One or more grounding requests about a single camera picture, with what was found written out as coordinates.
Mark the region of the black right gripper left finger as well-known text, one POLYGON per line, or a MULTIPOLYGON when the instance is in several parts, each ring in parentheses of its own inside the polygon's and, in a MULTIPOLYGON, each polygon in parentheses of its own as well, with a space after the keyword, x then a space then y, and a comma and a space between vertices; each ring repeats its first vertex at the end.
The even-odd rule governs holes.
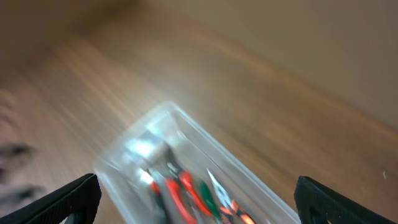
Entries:
POLYGON ((101 199, 97 175, 85 174, 1 218, 1 224, 92 224, 101 199))

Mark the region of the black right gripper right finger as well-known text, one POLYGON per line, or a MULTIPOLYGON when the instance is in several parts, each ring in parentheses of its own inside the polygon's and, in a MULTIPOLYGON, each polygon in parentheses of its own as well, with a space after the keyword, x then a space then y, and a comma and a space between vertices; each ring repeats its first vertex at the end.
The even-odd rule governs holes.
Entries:
POLYGON ((395 224, 307 176, 298 178, 294 200, 302 224, 395 224))

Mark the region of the red black screwdriver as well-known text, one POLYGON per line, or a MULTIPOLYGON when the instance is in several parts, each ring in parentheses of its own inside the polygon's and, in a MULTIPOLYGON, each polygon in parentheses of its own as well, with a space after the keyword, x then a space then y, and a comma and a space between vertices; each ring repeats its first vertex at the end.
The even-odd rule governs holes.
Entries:
POLYGON ((154 213, 157 217, 157 223, 158 224, 171 224, 172 221, 170 218, 170 214, 169 214, 169 211, 167 210, 167 206, 165 205, 159 185, 153 178, 150 170, 146 169, 146 172, 148 173, 148 175, 150 177, 149 191, 150 191, 151 199, 154 203, 154 213))

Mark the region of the orange black needle-nose pliers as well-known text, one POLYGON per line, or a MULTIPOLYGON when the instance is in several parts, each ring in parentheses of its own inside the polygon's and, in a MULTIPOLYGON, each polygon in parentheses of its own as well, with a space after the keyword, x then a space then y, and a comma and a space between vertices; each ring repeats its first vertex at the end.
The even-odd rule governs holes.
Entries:
POLYGON ((207 169, 207 173, 210 177, 215 195, 221 204, 219 207, 221 223, 233 224, 234 217, 238 217, 244 224, 256 224, 254 219, 241 208, 239 203, 230 197, 228 191, 211 170, 207 169))

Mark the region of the clear plastic container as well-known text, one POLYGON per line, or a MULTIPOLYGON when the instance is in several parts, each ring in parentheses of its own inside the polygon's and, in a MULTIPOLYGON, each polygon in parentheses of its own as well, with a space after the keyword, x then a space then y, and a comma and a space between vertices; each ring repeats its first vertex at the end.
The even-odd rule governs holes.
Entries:
MULTIPOLYGON (((177 162, 209 187, 220 207, 207 169, 256 223, 298 223, 299 217, 245 165, 177 105, 166 102, 127 129, 95 162, 94 170, 127 223, 157 223, 149 191, 149 169, 158 183, 172 223, 185 223, 165 186, 164 152, 170 146, 177 162)), ((193 209, 198 223, 216 223, 193 209)))

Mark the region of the red handled cutters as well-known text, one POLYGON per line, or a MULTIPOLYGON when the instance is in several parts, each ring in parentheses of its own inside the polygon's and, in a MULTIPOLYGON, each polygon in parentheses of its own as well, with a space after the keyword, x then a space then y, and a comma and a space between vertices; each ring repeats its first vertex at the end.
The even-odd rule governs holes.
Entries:
POLYGON ((212 212, 196 191, 193 175, 177 162, 170 146, 165 149, 164 163, 167 168, 165 186, 185 223, 198 223, 197 218, 192 215, 191 206, 204 215, 212 217, 212 212))

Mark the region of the green handled screwdriver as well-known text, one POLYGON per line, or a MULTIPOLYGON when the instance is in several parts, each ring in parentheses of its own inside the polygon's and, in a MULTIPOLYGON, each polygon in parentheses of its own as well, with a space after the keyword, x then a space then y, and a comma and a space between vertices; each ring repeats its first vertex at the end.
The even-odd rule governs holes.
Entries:
POLYGON ((207 207, 207 209, 212 214, 215 222, 217 224, 221 224, 221 215, 209 187, 206 185, 206 183, 203 180, 198 181, 197 186, 199 188, 203 202, 207 207))

